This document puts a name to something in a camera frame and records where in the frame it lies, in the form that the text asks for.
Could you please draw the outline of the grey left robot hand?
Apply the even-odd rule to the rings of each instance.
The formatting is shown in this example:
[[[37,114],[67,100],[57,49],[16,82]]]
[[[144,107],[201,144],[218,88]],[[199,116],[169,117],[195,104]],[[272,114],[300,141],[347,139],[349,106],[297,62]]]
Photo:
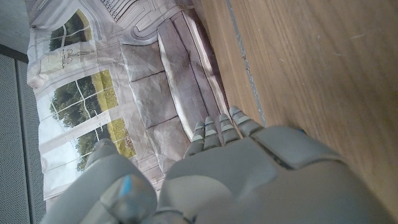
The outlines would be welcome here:
[[[160,192],[98,142],[44,223],[394,223],[341,156],[303,131],[263,127],[238,107],[197,123]]]

